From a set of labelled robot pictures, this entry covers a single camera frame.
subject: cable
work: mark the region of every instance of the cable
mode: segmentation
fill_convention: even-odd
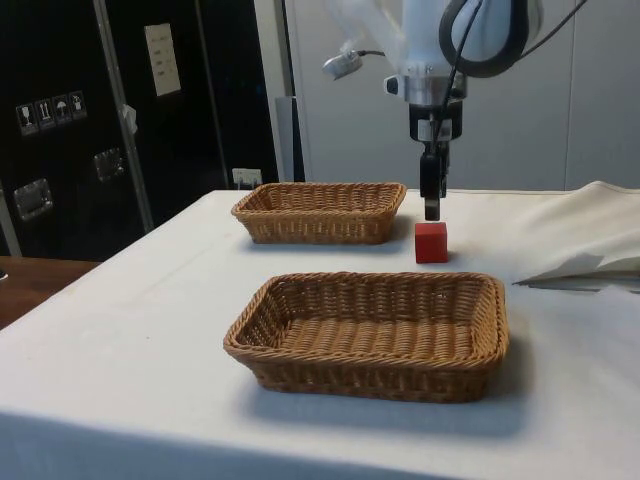
[[[361,57],[364,57],[365,55],[379,55],[381,57],[385,56],[384,52],[381,52],[380,50],[358,50],[357,53]]]
[[[453,84],[456,79],[456,73],[458,73],[458,66],[460,65],[460,59],[462,58],[462,50],[464,49],[464,45],[467,43],[467,38],[469,37],[469,33],[471,32],[471,27],[473,27],[473,22],[475,22],[476,17],[478,16],[478,12],[482,7],[482,3],[484,0],[478,0],[478,4],[476,8],[473,10],[471,14],[471,18],[469,19],[469,23],[467,23],[467,28],[464,31],[464,35],[462,35],[462,40],[460,41],[460,45],[458,46],[458,51],[456,52],[456,60],[453,62],[453,66],[451,67],[451,73],[449,74],[449,82],[447,83],[447,90],[445,91],[444,101],[442,102],[441,107],[441,115],[437,120],[435,135],[433,137],[434,144],[438,141],[440,137],[440,130],[442,129],[442,122],[444,121],[443,117],[447,111],[447,107],[449,106],[449,100],[451,100],[451,92],[453,91]]]
[[[558,33],[562,27],[564,27],[573,17],[575,17],[576,13],[578,13],[578,11],[584,7],[587,2],[589,0],[581,0],[580,3],[578,3],[578,5],[575,6],[575,8],[573,10],[571,10],[571,12],[569,13],[569,15],[567,15],[566,17],[564,17],[564,19],[553,29],[551,30],[542,40],[540,40],[538,43],[536,43],[533,47],[531,47],[529,50],[527,50],[526,52],[524,52],[521,56],[520,56],[520,60],[522,60],[523,58],[531,55],[533,52],[535,52],[537,49],[539,49],[542,45],[544,45],[545,43],[547,43],[549,40],[551,40],[551,38],[553,38],[555,36],[556,33]]]

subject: white wall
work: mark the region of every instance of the white wall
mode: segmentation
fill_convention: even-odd
[[[323,3],[287,3],[310,178],[396,180],[417,187],[422,146],[409,137],[407,105],[382,92],[382,79],[392,73],[384,59],[366,58],[362,70],[337,82],[320,71],[343,42]],[[399,14],[401,1],[391,3]],[[574,5],[545,0],[547,28]],[[570,24],[504,75],[470,81],[463,136],[452,145],[450,186],[564,188],[572,43]]]
[[[567,188],[640,187],[640,2],[591,1],[578,14]]]
[[[398,15],[401,0],[389,3]],[[543,35],[575,4],[544,0]],[[320,67],[343,37],[323,2],[287,0],[287,14],[308,178],[417,187],[421,146],[409,138],[407,105],[382,92],[390,67],[366,58],[356,74],[331,81]],[[512,70],[470,80],[449,185],[557,190],[603,179],[640,187],[637,18],[637,0],[594,0]]]

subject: folded cloth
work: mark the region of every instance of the folded cloth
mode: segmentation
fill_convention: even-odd
[[[640,272],[640,190],[595,182],[548,195],[509,222],[515,277],[535,282]]]

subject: table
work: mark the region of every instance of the table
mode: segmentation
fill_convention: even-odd
[[[0,256],[0,269],[9,275],[0,282],[0,330],[97,265],[94,262]]]
[[[254,245],[214,192],[0,332],[0,478],[635,478],[639,299],[512,286],[505,219],[553,195],[452,192],[452,262],[418,266],[410,192],[380,246]],[[270,276],[487,272],[511,348],[488,397],[429,405],[261,389],[222,338]]]

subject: wicker basket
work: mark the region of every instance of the wicker basket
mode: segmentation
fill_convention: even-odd
[[[272,390],[421,402],[480,399],[507,346],[504,288],[475,273],[276,277],[224,339]]]
[[[407,188],[398,183],[273,183],[231,213],[255,243],[361,243],[389,240]]]

